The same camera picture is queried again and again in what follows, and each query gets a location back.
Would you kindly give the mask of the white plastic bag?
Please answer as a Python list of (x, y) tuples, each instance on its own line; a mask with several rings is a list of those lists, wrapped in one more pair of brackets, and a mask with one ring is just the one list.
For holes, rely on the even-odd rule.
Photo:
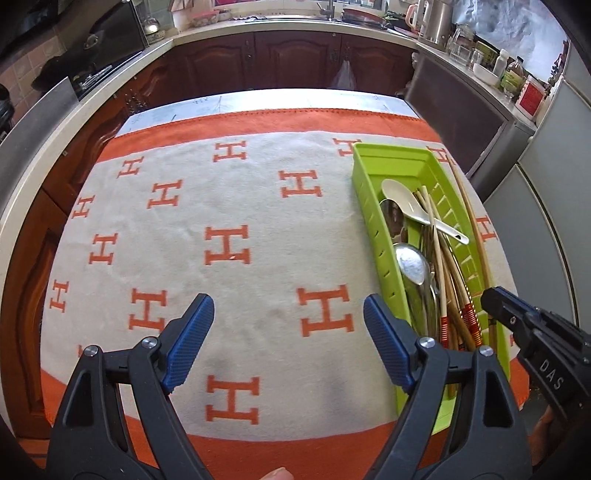
[(331, 88), (335, 90), (355, 91), (356, 79), (349, 60), (343, 60), (342, 66), (332, 80)]

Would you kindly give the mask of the grey cabinet doors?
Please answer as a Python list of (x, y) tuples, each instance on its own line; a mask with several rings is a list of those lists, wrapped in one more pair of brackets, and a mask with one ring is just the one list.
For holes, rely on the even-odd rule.
[(518, 295), (590, 328), (590, 73), (569, 49), (523, 154), (485, 202)]

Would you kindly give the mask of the large steel spoon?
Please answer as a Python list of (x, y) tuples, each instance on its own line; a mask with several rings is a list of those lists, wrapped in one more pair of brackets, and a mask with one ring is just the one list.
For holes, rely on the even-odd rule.
[(421, 336), (438, 335), (437, 296), (431, 270), (426, 258), (408, 243), (394, 245), (394, 258), (398, 264), (412, 323)]

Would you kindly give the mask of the glass jar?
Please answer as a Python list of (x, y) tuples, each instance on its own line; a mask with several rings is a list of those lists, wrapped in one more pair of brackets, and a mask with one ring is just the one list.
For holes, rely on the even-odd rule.
[(448, 41), (447, 53), (450, 58), (462, 65), (467, 66), (474, 48), (474, 31), (467, 24), (459, 24)]

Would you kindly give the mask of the dark bamboo chopstick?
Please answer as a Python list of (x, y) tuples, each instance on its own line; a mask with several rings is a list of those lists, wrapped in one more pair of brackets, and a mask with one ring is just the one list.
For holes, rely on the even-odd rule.
[(453, 350), (474, 351), (475, 341), (464, 321), (460, 308), (459, 287), (452, 274), (452, 258), (449, 243), (438, 235), (440, 253), (442, 257), (442, 279), (445, 291), (445, 306), (448, 319), (448, 342)]

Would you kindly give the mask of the green plastic utensil tray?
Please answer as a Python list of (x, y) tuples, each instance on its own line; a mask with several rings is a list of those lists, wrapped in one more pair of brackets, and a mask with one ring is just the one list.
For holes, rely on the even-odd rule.
[(353, 189), (384, 301), (419, 336), (472, 351), (489, 340), (480, 301), (489, 265), (453, 173), (431, 148), (353, 146)]

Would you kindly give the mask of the orange beige H-pattern cloth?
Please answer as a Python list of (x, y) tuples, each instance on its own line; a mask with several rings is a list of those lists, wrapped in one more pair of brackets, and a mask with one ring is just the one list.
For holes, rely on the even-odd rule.
[(54, 419), (82, 350), (134, 346), (197, 294), (215, 319), (171, 399), (218, 479), (360, 479), (397, 417), (363, 323), (379, 290), (353, 190), (358, 142), (451, 154), (404, 114), (287, 109), (130, 118), (78, 194), (41, 333)]

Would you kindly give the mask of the black gas stove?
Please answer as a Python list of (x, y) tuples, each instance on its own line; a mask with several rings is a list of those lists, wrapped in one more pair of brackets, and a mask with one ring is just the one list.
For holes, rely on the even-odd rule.
[(94, 23), (83, 29), (63, 54), (50, 58), (32, 81), (32, 88), (47, 93), (68, 79), (78, 98), (123, 63), (148, 46), (135, 5), (116, 1)]

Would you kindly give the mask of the steel kettle pot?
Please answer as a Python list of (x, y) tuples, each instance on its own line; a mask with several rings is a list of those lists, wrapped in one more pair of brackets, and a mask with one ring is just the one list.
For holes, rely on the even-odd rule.
[(453, 2), (451, 0), (421, 0), (417, 9), (419, 39), (433, 47), (443, 49), (452, 27)]

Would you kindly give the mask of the red labelled box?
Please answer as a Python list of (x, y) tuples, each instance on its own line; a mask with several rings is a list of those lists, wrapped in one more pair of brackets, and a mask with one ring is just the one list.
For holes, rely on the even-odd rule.
[(545, 86), (534, 76), (529, 75), (515, 102), (515, 107), (526, 118), (534, 120), (545, 97)]

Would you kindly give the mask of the white ceramic soup spoon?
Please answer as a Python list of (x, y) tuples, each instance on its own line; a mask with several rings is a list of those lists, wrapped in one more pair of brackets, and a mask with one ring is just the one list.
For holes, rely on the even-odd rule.
[(442, 222), (435, 216), (430, 217), (429, 213), (422, 207), (413, 193), (402, 183), (394, 179), (384, 179), (382, 192), (389, 200), (397, 203), (403, 214), (423, 225), (433, 225), (441, 233), (448, 235), (463, 245), (470, 243), (469, 238), (454, 227)]

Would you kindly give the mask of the bent-handle steel spoon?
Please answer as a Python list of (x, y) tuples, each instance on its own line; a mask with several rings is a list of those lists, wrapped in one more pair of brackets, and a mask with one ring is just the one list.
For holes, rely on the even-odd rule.
[(407, 243), (408, 229), (405, 216), (399, 205), (391, 199), (384, 199), (380, 202), (380, 208), (391, 240), (394, 243)]

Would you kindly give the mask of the grey countertop oven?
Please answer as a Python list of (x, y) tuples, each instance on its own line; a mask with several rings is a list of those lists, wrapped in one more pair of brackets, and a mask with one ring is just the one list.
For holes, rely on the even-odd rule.
[(406, 101), (486, 196), (517, 163), (536, 125), (445, 54), (425, 46), (418, 46), (417, 53)]

